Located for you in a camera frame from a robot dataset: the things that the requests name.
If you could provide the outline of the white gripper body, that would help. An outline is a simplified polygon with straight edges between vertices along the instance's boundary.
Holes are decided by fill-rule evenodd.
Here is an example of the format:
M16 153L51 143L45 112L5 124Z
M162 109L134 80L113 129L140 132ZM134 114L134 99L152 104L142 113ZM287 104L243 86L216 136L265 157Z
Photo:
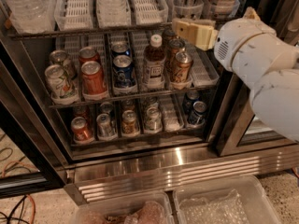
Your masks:
M247 41L262 34L277 35L277 32L262 21L254 19L241 18L226 22L215 41L215 58L227 71L232 72L235 54Z

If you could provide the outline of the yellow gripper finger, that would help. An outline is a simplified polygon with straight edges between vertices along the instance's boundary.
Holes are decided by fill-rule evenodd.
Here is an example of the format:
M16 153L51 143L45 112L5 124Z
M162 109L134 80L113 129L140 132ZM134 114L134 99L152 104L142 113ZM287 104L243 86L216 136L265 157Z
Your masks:
M192 20L174 18L172 30L197 48L207 51L214 48L218 35L216 22L212 20Z
M259 21L261 19L253 7L246 8L243 18L256 20L256 21Z

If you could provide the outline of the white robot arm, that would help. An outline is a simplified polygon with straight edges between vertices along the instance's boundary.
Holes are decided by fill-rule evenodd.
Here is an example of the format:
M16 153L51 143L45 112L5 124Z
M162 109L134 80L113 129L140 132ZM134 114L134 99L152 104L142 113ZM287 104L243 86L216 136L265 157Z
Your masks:
M249 88L253 113L269 128L299 142L299 48L277 37L253 7L220 29L212 20L174 18L172 29L201 50L214 50L222 67Z

